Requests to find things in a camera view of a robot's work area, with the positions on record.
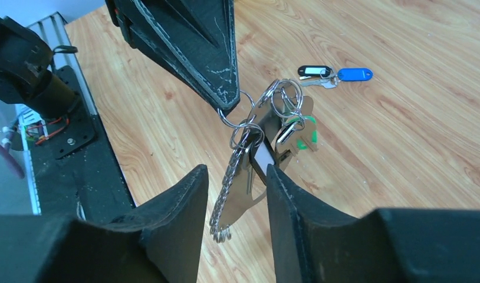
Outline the key with green tag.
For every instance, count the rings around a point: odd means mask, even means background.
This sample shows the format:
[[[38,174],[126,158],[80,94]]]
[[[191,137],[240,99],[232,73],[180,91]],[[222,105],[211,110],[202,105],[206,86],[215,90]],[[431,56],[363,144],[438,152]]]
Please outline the key with green tag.
[[[279,155],[291,153],[295,156],[302,149],[312,152],[318,150],[316,120],[313,116],[304,116],[302,120],[291,119],[275,142],[275,151]]]

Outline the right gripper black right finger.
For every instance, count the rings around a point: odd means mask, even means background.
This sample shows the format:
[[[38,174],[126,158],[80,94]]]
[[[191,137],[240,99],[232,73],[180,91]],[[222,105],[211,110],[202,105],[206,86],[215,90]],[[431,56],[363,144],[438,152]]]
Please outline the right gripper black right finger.
[[[480,210],[377,208],[355,218],[267,169],[277,282],[480,282]]]

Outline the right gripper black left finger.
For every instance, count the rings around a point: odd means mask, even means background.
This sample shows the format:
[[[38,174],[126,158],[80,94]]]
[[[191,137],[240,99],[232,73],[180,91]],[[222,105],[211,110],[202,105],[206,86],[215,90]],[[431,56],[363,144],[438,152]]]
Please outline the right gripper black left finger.
[[[209,175],[197,165],[112,222],[0,216],[0,282],[196,282]]]

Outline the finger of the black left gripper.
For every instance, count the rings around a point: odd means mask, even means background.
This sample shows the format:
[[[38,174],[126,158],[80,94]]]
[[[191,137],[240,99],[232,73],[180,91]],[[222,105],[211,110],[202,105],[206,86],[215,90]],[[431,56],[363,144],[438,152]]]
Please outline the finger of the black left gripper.
[[[232,0],[106,1],[125,41],[180,79],[214,110],[240,102]]]

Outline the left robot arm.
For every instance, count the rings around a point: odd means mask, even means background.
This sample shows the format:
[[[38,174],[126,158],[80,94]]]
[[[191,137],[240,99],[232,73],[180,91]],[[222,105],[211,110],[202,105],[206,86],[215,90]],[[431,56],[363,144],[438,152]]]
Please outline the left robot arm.
[[[239,103],[233,1],[107,1],[130,47],[190,87],[220,116]],[[0,18],[0,99],[31,104],[52,81],[54,51],[37,33]]]

